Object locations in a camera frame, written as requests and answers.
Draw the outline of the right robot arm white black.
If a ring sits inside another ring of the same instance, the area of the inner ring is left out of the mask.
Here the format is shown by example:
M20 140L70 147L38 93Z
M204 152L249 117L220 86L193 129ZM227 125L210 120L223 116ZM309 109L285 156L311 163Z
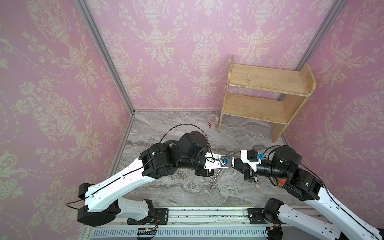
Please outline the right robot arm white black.
M299 167L302 156L289 146L276 146L272 160L254 150L242 150L240 158L233 160L235 170L245 180L258 176L284 179L283 185L290 195L305 202L321 213L327 221L320 221L298 212L275 198L270 198L263 209L268 222L280 226L288 224L322 240L382 240L384 231L377 229L350 211L336 199L325 184L311 172Z

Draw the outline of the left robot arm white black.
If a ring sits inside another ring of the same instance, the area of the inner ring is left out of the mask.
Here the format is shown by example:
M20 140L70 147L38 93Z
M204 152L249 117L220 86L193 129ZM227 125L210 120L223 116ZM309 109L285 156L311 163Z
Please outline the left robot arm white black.
M85 205L78 210L77 221L92 227L108 224L116 218L140 225L153 222L156 213L151 200L132 201L123 196L164 176L171 176L178 169L207 174L205 164L209 150L208 138L197 131L184 134L178 141L152 145L108 179L79 186L79 198Z

